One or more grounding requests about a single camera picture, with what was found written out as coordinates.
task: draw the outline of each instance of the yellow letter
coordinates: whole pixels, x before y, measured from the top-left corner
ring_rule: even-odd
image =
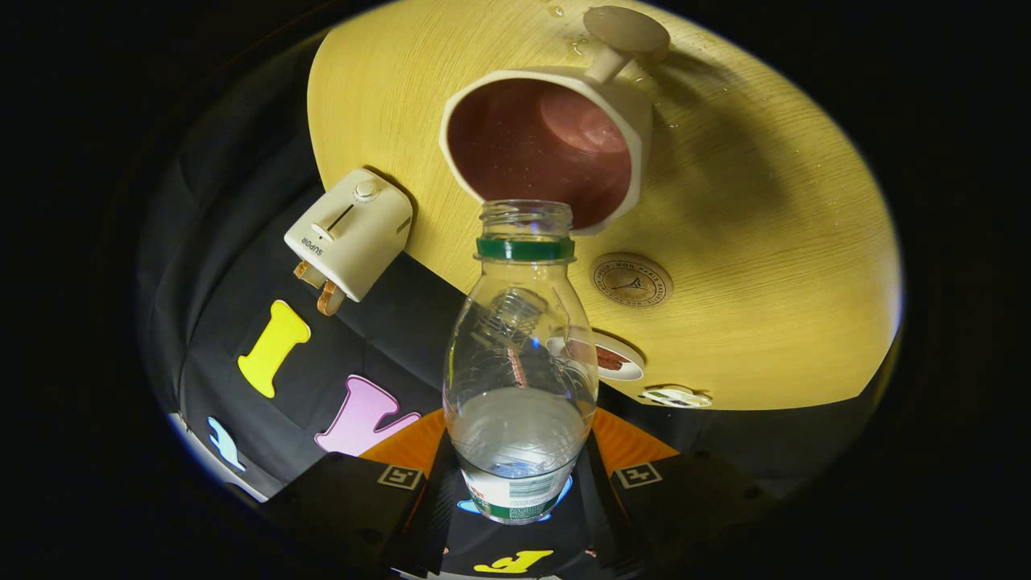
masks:
[[[272,399],[275,387],[272,377],[286,361],[291,349],[298,343],[307,343],[311,330],[282,301],[272,303],[272,319],[262,331],[261,337],[251,349],[251,354],[241,356],[236,365],[243,378],[261,395]]]
[[[476,572],[496,572],[498,574],[526,574],[528,569],[536,564],[540,558],[555,553],[554,550],[524,550],[516,552],[519,559],[501,558],[491,566],[477,564],[473,570]]]

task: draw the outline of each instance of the clear plastic bottle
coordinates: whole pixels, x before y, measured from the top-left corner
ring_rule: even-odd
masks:
[[[598,362],[566,275],[565,203],[489,201],[483,274],[455,325],[443,409],[473,503],[506,524],[554,508],[594,420]]]

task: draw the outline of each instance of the wooden table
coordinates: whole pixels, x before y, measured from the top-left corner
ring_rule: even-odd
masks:
[[[405,187],[417,206],[406,250],[467,293],[479,275],[479,206],[437,145],[444,101],[499,68],[586,67],[597,48],[583,25],[592,4],[402,0],[340,25],[308,83],[326,185],[368,166]],[[755,57],[650,5],[612,4],[662,23],[673,49],[619,77],[655,103],[641,200],[601,234],[576,238],[570,266],[594,328],[645,357],[643,379],[610,384],[630,397],[680,384],[711,397],[711,409],[855,397],[895,337],[902,295],[895,233],[862,158]],[[665,267],[671,300],[639,310],[603,298],[589,266],[611,251]]]

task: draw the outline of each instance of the water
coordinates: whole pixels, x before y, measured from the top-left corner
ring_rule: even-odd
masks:
[[[580,37],[577,38],[576,40],[570,40],[569,42],[566,42],[566,47],[569,49],[570,56],[575,54],[576,56],[583,57],[587,52],[587,46],[585,46],[585,44],[589,44],[590,42],[591,41],[588,40],[587,38]]]
[[[465,402],[450,431],[466,462],[514,479],[547,474],[575,459],[590,419],[564,397],[505,387]]]

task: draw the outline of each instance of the white mug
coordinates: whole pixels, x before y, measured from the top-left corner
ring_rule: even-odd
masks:
[[[496,70],[444,104],[440,148],[476,200],[568,203],[573,235],[593,235],[640,196],[652,101],[609,80],[632,55],[664,52],[669,34],[651,18],[603,6],[584,18],[600,40],[589,68]]]

